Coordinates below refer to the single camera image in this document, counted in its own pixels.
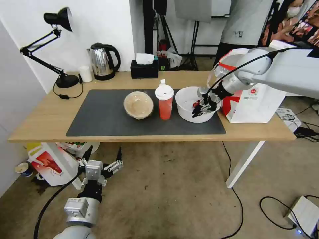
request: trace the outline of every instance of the black desk mat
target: black desk mat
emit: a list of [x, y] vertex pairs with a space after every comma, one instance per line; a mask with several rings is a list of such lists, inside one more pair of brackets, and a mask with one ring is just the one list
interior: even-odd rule
[[[125, 112], [123, 101], [133, 91], [147, 93], [154, 102], [150, 116], [136, 120]], [[175, 97], [171, 118], [164, 121], [159, 115], [159, 101], [155, 90], [90, 90], [78, 111], [67, 136], [135, 136], [135, 135], [191, 135], [225, 134], [218, 117], [205, 123], [191, 123], [179, 116]]]

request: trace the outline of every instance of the black tissue box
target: black tissue box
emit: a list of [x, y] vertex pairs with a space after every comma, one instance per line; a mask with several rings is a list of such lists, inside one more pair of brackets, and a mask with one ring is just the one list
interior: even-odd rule
[[159, 63], [154, 60], [150, 65], [139, 65], [136, 60], [131, 63], [131, 77], [138, 78], [158, 78], [159, 77]]

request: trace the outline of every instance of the lamp arm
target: lamp arm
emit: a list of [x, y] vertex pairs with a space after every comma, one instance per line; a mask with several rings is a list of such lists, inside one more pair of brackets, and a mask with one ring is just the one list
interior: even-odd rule
[[[41, 44], [39, 46], [37, 46], [37, 48], [33, 49], [33, 50], [29, 50], [29, 48], [31, 48], [32, 46], [34, 46], [34, 44], [38, 43], [39, 41], [47, 38], [48, 36], [54, 34], [55, 35], [55, 38], [49, 40], [48, 42], [44, 43], [44, 44]], [[50, 33], [46, 34], [45, 36], [41, 37], [40, 39], [36, 40], [35, 42], [31, 43], [30, 45], [26, 46], [26, 47], [23, 47], [20, 49], [20, 53], [23, 54], [24, 56], [27, 56], [28, 58], [36, 61], [37, 63], [45, 66], [46, 68], [49, 68], [50, 70], [54, 71], [55, 73], [59, 74], [59, 75], [64, 75], [64, 76], [67, 76], [66, 73], [64, 73], [63, 70], [60, 70], [58, 69], [57, 67], [55, 66], [52, 66], [48, 63], [46, 63], [45, 61], [42, 61], [40, 60], [39, 58], [35, 57], [32, 55], [33, 52], [35, 52], [36, 50], [44, 47], [45, 45], [49, 44], [50, 42], [54, 41], [55, 39], [59, 38], [61, 35], [61, 30], [58, 29], [58, 28], [55, 28], [53, 29]]]

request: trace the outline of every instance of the concrete floor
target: concrete floor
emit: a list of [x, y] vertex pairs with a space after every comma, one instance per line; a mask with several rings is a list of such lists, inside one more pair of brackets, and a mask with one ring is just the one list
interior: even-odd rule
[[[297, 113], [309, 101], [287, 97], [283, 105]], [[319, 124], [312, 109], [298, 117]], [[235, 165], [248, 143], [225, 145]], [[221, 142], [104, 143], [91, 159], [110, 163], [119, 146], [124, 168], [103, 189], [93, 229], [97, 238], [221, 238], [237, 229], [240, 206], [226, 188], [229, 160]], [[259, 200], [272, 195], [291, 205], [300, 195], [319, 195], [318, 153], [318, 144], [305, 139], [264, 144], [234, 186], [244, 207], [244, 224], [234, 238], [301, 238], [271, 224], [261, 213]], [[20, 177], [0, 198], [1, 238], [32, 238], [36, 218], [57, 187], [43, 193], [38, 189], [31, 179]], [[44, 214], [39, 238], [52, 239], [63, 231], [63, 207], [77, 194], [69, 186], [55, 198]], [[313, 202], [319, 206], [319, 200]], [[283, 207], [267, 201], [264, 208], [277, 223], [287, 225]]]

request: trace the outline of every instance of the electric kettle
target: electric kettle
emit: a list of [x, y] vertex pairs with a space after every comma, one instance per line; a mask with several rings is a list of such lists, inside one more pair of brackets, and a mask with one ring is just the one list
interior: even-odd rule
[[[114, 66], [110, 52], [114, 52], [117, 58], [117, 65]], [[120, 54], [111, 45], [96, 43], [87, 49], [90, 56], [94, 78], [97, 80], [109, 80], [115, 76], [115, 72], [121, 65]]]

